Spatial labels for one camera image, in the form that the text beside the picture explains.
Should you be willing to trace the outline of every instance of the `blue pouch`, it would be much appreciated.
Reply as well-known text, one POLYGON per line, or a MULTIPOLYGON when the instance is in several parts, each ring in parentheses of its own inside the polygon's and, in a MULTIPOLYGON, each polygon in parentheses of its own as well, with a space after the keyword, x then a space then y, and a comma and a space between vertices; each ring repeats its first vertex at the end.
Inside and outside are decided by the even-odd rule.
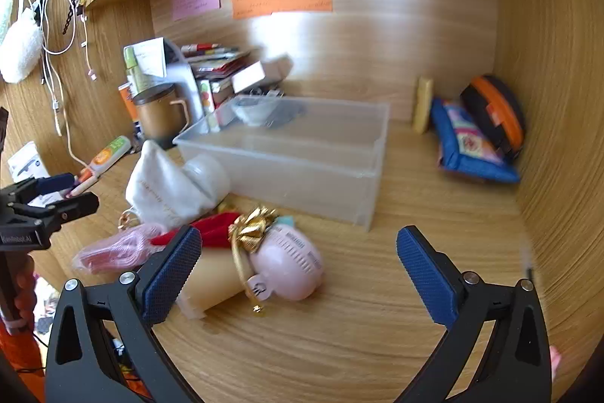
POLYGON ((504 183, 520 181, 518 172, 497 155, 461 105, 435 97, 430 117, 439 134, 440 165, 445 170, 504 183))

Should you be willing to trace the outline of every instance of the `plastic storage container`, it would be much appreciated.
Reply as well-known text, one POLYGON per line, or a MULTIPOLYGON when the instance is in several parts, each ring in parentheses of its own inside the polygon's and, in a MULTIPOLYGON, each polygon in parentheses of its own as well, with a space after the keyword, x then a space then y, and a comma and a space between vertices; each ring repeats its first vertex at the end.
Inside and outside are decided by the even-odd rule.
POLYGON ((216 158, 237 195, 368 229, 389 112, 384 103, 237 96, 174 143, 185 161, 216 158))

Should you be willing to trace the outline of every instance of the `gold bow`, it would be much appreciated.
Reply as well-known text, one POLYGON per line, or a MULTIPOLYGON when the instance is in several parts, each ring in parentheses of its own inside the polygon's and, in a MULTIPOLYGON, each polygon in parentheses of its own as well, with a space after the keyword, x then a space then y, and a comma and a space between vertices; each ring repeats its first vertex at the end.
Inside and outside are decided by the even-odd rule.
POLYGON ((249 214, 239 216, 235 222, 228 227, 228 239, 231 242, 233 261, 237 268, 237 274, 243 285, 243 290, 254 305, 255 313, 260 313, 262 311, 262 304, 250 289, 248 279, 245 278, 245 267, 243 265, 243 260, 241 259, 239 246, 249 253, 258 251, 267 229, 273 224, 278 215, 276 210, 268 210, 268 208, 259 205, 249 214))

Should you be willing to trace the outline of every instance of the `screw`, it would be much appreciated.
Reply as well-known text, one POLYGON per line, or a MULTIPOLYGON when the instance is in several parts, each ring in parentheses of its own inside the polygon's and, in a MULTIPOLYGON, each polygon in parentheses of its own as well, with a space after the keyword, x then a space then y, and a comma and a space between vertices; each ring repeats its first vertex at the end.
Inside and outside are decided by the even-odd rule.
POLYGON ((520 281, 520 287, 522 287, 527 292, 530 292, 531 290, 533 290, 533 283, 529 279, 523 278, 520 281))
POLYGON ((134 280, 134 277, 135 277, 135 275, 132 272, 122 273, 122 275, 120 275, 120 283, 124 284, 124 285, 131 284, 132 281, 134 280))
POLYGON ((480 281, 480 277, 476 272, 465 272, 463 279, 466 284, 476 285, 480 281))
POLYGON ((77 279, 72 278, 65 282, 65 290, 74 290, 77 287, 77 279))

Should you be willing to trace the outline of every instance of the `brown mug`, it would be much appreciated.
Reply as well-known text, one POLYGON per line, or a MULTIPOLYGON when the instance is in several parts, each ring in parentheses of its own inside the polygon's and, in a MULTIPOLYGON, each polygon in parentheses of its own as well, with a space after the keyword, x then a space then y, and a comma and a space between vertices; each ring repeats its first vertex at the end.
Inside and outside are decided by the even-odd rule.
POLYGON ((191 123, 186 101, 176 97, 175 84, 158 84, 132 98, 145 138, 162 149, 173 146, 172 139, 191 123))

